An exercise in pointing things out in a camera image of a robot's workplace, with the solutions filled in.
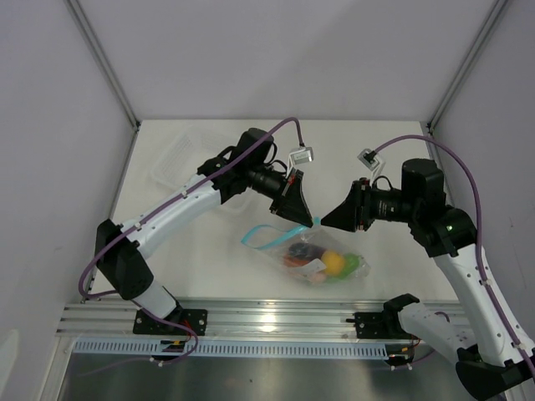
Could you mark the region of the purple toy eggplant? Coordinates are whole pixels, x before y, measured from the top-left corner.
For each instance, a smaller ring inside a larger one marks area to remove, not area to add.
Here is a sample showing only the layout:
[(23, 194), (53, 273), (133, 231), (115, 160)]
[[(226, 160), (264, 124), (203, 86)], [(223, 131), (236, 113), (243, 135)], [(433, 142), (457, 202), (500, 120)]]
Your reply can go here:
[(297, 242), (288, 248), (289, 253), (303, 255), (310, 260), (320, 259), (325, 251), (325, 248), (307, 242)]

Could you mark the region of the green toy bell pepper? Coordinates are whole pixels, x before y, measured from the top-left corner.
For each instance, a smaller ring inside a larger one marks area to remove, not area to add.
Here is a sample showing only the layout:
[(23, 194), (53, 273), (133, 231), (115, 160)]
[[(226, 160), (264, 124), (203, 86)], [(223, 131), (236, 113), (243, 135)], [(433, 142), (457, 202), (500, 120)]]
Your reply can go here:
[(353, 273), (356, 273), (363, 265), (363, 257), (356, 255), (354, 253), (343, 254), (344, 257), (344, 267), (342, 270), (334, 276), (335, 279), (344, 280), (351, 276)]

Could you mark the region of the yellow toy lemon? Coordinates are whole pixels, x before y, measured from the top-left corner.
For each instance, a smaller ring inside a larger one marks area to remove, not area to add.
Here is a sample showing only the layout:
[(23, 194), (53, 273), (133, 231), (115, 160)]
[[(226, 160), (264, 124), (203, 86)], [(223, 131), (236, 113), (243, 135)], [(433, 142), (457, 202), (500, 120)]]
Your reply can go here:
[(326, 251), (321, 256), (321, 262), (325, 265), (325, 274), (331, 277), (337, 277), (345, 266), (344, 257), (335, 251)]

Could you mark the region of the clear zip top bag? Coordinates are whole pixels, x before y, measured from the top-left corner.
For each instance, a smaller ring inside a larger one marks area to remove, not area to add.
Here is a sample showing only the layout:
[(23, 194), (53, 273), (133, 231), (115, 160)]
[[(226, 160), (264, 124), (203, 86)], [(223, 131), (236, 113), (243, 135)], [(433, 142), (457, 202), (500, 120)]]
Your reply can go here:
[(241, 243), (267, 256), (288, 276), (310, 285), (356, 281), (370, 272), (364, 256), (330, 235), (318, 217), (311, 227), (254, 226)]

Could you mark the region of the orange toy pumpkin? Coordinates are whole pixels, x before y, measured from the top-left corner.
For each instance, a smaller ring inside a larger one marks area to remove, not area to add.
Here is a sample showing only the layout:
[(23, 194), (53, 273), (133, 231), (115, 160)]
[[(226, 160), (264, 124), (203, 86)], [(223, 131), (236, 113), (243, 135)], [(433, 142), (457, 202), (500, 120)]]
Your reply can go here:
[(307, 257), (304, 257), (303, 255), (299, 254), (292, 254), (292, 253), (285, 253), (283, 256), (283, 265), (287, 268), (296, 268), (305, 266), (308, 263), (310, 263), (311, 260)]

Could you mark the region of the pink toy egg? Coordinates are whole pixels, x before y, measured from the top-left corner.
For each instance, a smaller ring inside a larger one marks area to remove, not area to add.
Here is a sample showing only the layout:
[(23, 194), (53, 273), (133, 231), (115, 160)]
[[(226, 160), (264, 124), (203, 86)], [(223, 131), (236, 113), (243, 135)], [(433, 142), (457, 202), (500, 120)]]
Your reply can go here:
[(309, 280), (314, 284), (320, 284), (326, 282), (328, 278), (324, 272), (315, 272), (309, 277)]

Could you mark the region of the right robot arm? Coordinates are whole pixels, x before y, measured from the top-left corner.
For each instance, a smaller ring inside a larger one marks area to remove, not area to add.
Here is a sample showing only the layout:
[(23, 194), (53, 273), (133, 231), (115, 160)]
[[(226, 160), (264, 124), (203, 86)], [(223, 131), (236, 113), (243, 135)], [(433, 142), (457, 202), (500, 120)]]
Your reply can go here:
[(406, 332), (422, 339), (454, 365), (461, 384), (477, 400), (533, 378), (534, 341), (495, 282), (471, 217), (447, 205), (444, 174), (435, 161), (407, 160), (399, 189), (381, 190), (365, 178), (354, 181), (321, 224), (356, 232), (367, 231), (375, 221), (407, 224), (450, 283), (471, 328), (469, 333), (457, 329), (404, 294), (384, 304), (381, 325), (388, 335)]

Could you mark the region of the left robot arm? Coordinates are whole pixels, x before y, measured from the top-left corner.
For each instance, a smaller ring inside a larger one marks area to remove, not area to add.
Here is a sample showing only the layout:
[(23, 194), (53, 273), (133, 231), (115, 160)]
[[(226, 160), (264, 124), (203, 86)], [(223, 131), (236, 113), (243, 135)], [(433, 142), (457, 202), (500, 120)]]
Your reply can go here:
[(313, 225), (302, 190), (303, 172), (297, 167), (313, 160), (313, 150), (300, 144), (280, 171), (273, 167), (277, 161), (268, 158), (276, 151), (268, 132), (248, 129), (236, 145), (205, 161), (178, 191), (151, 210), (122, 224), (107, 220), (98, 226), (97, 268), (122, 299), (152, 317), (160, 332), (171, 334), (180, 327), (180, 306), (157, 282), (147, 260), (177, 230), (248, 189), (270, 199), (274, 215)]

